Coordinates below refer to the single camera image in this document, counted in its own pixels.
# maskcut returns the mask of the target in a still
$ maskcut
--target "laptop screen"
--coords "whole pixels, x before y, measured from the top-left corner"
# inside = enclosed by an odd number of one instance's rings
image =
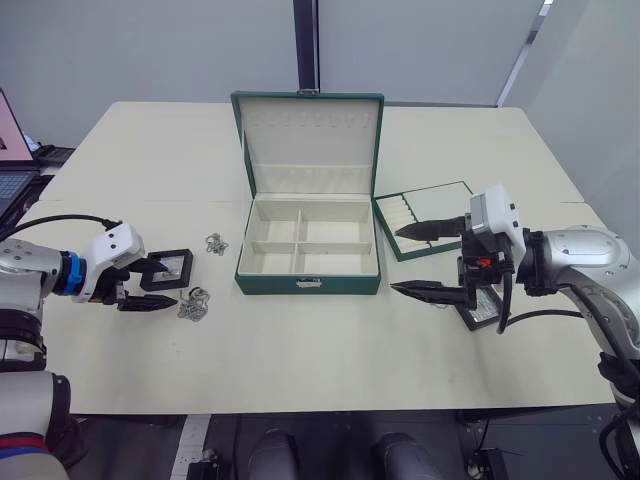
[[[33,165],[34,160],[13,116],[9,102],[0,89],[0,168],[3,165]]]

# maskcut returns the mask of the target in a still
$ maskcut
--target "green jewelry box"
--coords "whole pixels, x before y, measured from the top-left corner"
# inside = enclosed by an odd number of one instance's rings
[[[234,92],[253,201],[235,279],[247,295],[368,294],[384,97]]]
[[[463,181],[381,195],[374,199],[374,210],[391,249],[399,262],[460,248],[460,241],[441,238],[418,242],[397,237],[396,230],[415,222],[445,220],[469,210],[471,189]]]

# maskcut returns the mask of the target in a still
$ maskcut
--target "table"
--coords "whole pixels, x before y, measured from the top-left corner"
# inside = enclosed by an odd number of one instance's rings
[[[167,116],[159,117],[158,113],[146,122],[143,113],[154,108]],[[119,126],[109,120],[114,111]],[[393,117],[400,123],[402,110],[392,111],[392,123]],[[200,116],[188,121],[186,117],[194,112]],[[414,112],[412,108],[407,115],[413,116]],[[517,110],[505,113],[509,124],[517,118],[522,120]],[[436,111],[423,114],[425,118],[437,116]],[[470,114],[486,125],[475,110]],[[169,115],[175,115],[175,122]],[[49,297],[43,327],[49,368],[69,377],[72,411],[182,414],[490,408],[611,400],[608,385],[596,369],[598,347],[582,320],[537,318],[519,323],[503,336],[494,328],[472,333],[453,308],[441,310],[388,287],[389,282],[413,278],[455,284],[456,252],[398,263],[386,238],[378,232],[383,278],[376,296],[244,296],[233,274],[250,194],[244,169],[235,171],[222,155],[227,148],[230,158],[238,159],[239,155],[226,138],[237,140],[232,124],[224,120],[227,115],[230,108],[226,105],[116,104],[62,169],[55,185],[45,192],[46,200],[34,205],[25,218],[80,211],[123,218],[143,236],[147,251],[190,248],[195,255],[192,285],[212,294],[209,314],[199,323],[178,319],[175,307],[125,313],[113,307],[77,305],[68,298]],[[459,120],[451,123],[451,128],[459,125]],[[172,182],[186,178],[183,170],[212,171],[207,170],[202,158],[185,157],[181,170],[167,164],[167,157],[163,157],[154,175],[148,181],[138,181],[141,188],[131,191],[134,174],[151,165],[155,153],[134,148],[129,157],[129,172],[133,173],[116,186],[117,169],[105,168],[104,158],[97,155],[96,141],[105,139],[104,121],[114,135],[105,149],[122,149],[122,155],[128,155],[123,145],[129,140],[118,140],[118,128],[126,132],[135,126],[139,132],[147,132],[143,140],[148,141],[154,135],[149,125],[166,123],[163,128],[174,131],[176,142],[189,145],[185,138],[199,138],[191,136],[193,124],[226,124],[229,128],[223,126],[215,133],[220,149],[211,147],[213,153],[208,150],[206,154],[217,158],[219,164],[227,162],[223,165],[229,171],[227,181],[214,177],[210,179],[215,185],[213,191],[200,191],[207,183],[200,174],[195,175],[190,188],[172,190]],[[528,130],[535,136],[530,127]],[[391,137],[398,138],[393,132]],[[409,158],[411,149],[404,145],[394,153],[391,137],[383,134],[378,174],[378,186],[383,189],[399,185],[396,176],[409,170],[405,162],[417,158],[415,153]],[[529,138],[523,144],[547,151],[539,139]],[[439,145],[442,153],[446,142]],[[514,148],[499,143],[496,152],[503,147]],[[463,147],[455,149],[461,152]],[[513,173],[505,154],[496,153],[494,157],[500,160],[489,162],[490,166],[466,160],[441,164],[425,153],[421,168],[433,170],[433,176],[420,186],[444,182],[457,174],[456,180],[465,180],[472,188],[484,188],[489,176],[483,172],[502,172],[502,179],[518,185],[512,193],[527,225],[553,229],[576,223],[601,224],[552,158],[542,162],[542,173],[532,173],[527,182],[518,180],[521,175]],[[389,168],[390,162],[397,168]],[[88,172],[94,174],[81,182]],[[528,184],[545,172],[558,178],[549,179],[550,193],[541,197]],[[74,182],[93,194],[80,198],[78,190],[66,191],[64,186],[69,188]],[[81,252],[98,231],[99,226],[91,223],[58,222],[25,231],[20,237]],[[231,245],[222,257],[205,252],[204,238],[214,231],[221,232]],[[136,284],[137,278],[127,284],[132,294],[140,293]],[[540,308],[571,308],[571,304],[560,295],[529,298],[516,288],[513,314]]]

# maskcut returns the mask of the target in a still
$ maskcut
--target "white wall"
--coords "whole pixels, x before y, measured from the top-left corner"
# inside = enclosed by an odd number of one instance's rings
[[[556,0],[505,103],[525,109],[587,203],[638,257],[639,14],[637,0]]]
[[[320,0],[321,86],[495,105],[543,0]]]
[[[297,75],[291,0],[0,0],[0,87],[44,142],[77,145],[117,100],[228,101]]]

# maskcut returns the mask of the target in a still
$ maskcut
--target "laptop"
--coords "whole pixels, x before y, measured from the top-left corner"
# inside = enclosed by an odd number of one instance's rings
[[[0,89],[0,217],[39,174],[38,163]]]

